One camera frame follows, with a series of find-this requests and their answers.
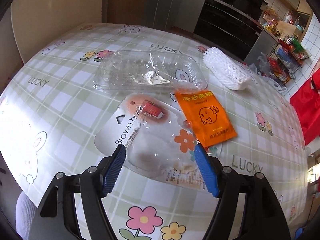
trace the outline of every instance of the orange packet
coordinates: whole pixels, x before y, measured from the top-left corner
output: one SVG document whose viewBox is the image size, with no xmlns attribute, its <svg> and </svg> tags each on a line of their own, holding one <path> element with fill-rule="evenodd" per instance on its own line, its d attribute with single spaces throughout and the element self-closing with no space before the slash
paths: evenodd
<svg viewBox="0 0 320 240">
<path fill-rule="evenodd" d="M 237 135 L 226 111 L 211 91 L 175 93 L 178 103 L 203 147 L 210 147 Z"/>
</svg>

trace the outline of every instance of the checkered pattern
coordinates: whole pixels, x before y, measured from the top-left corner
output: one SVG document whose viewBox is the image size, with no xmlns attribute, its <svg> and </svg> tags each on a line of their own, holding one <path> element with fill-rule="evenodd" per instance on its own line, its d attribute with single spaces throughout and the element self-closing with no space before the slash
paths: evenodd
<svg viewBox="0 0 320 240">
<path fill-rule="evenodd" d="M 1 152 L 13 176 L 35 205 L 39 204 L 57 172 L 82 173 L 103 158 L 94 145 L 94 136 L 127 94 L 93 88 L 92 79 L 100 63 L 97 53 L 105 49 L 164 51 L 162 48 L 168 47 L 196 60 L 207 78 L 208 89 L 225 108 L 238 133 L 237 137 L 223 143 L 222 164 L 242 174 L 263 172 L 277 196 L 283 196 L 281 206 L 288 222 L 293 206 L 296 216 L 302 212 L 307 192 L 307 158 L 302 131 L 294 109 L 272 87 L 255 76 L 257 84 L 253 82 L 246 90 L 226 89 L 203 64 L 202 53 L 197 48 L 202 44 L 188 38 L 146 27 L 137 33 L 120 32 L 123 25 L 116 24 L 95 24 L 93 30 L 79 30 L 81 27 L 62 36 L 65 43 L 45 56 L 36 54 L 1 96 L 5 97 L 5 103 L 0 106 L 0 128 L 8 134 L 6 140 L 1 141 Z M 85 57 L 87 52 L 95 55 Z M 33 78 L 48 82 L 44 86 L 28 83 Z M 155 97 L 179 109 L 169 93 Z M 272 125 L 273 136 L 258 128 L 255 113 L 261 113 Z M 30 124 L 30 140 L 41 131 L 47 133 L 46 142 L 38 152 L 34 151 L 36 142 L 30 143 L 19 133 L 22 122 Z M 298 150 L 293 146 L 294 140 Z M 28 142 L 26 151 L 37 157 L 35 167 L 20 163 L 19 156 L 24 152 L 17 152 L 13 145 L 23 142 Z M 20 175 L 22 172 L 17 167 L 24 165 L 37 172 L 33 184 Z M 121 170 L 113 192 L 103 199 L 103 203 L 119 239 L 118 230 L 126 228 L 128 210 L 132 206 L 155 207 L 164 221 L 162 226 L 173 221 L 186 226 L 184 240 L 203 237 L 217 206 L 217 200 L 211 194 L 153 181 L 127 168 Z M 244 196 L 240 196 L 233 237 L 240 227 L 243 203 Z M 79 194 L 76 205 L 83 237 L 90 239 Z M 161 239 L 160 228 L 149 235 L 153 240 Z"/>
</svg>

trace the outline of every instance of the red apron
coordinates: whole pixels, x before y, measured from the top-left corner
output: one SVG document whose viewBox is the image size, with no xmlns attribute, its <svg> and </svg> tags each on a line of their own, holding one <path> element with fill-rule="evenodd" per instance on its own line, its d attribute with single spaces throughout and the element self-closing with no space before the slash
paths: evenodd
<svg viewBox="0 0 320 240">
<path fill-rule="evenodd" d="M 297 112 L 306 145 L 320 134 L 320 95 L 318 90 L 320 90 L 320 69 L 290 98 L 290 104 Z"/>
</svg>

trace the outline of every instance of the plaid tablecloth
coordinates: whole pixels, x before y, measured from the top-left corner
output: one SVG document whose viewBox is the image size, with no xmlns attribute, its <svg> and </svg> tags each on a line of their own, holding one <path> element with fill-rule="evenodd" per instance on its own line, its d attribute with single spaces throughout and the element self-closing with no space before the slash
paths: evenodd
<svg viewBox="0 0 320 240">
<path fill-rule="evenodd" d="M 226 89 L 202 63 L 205 49 L 191 39 L 146 27 L 89 24 L 71 30 L 36 54 L 13 78 L 0 101 L 0 150 L 33 203 L 39 204 L 57 172 L 82 173 L 104 157 L 94 137 L 127 94 L 93 88 L 101 57 L 114 50 L 156 50 L 185 53 L 201 66 L 209 90 L 238 133 L 216 153 L 222 164 L 242 174 L 263 172 L 288 223 L 298 216 L 306 200 L 307 157 L 294 109 L 255 74 L 248 89 Z M 174 95 L 156 97 L 179 109 Z M 152 240 L 180 237 L 170 235 L 174 232 L 183 240 L 201 239 L 217 202 L 211 194 L 153 181 L 127 168 L 122 168 L 113 192 L 103 199 L 119 239 L 148 236 Z M 238 233 L 243 202 L 244 195 L 240 195 L 231 237 Z M 81 232 L 89 239 L 79 195 L 76 206 Z M 154 216 L 145 220 L 147 213 Z M 127 223 L 134 217 L 140 220 Z"/>
</svg>

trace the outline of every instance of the transparent plastic tray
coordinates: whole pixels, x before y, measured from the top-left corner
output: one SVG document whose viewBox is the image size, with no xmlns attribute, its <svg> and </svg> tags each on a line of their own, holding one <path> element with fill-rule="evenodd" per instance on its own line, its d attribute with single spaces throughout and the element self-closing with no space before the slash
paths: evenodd
<svg viewBox="0 0 320 240">
<path fill-rule="evenodd" d="M 156 51 L 113 51 L 104 57 L 93 80 L 99 90 L 202 90 L 208 84 L 187 55 Z"/>
</svg>

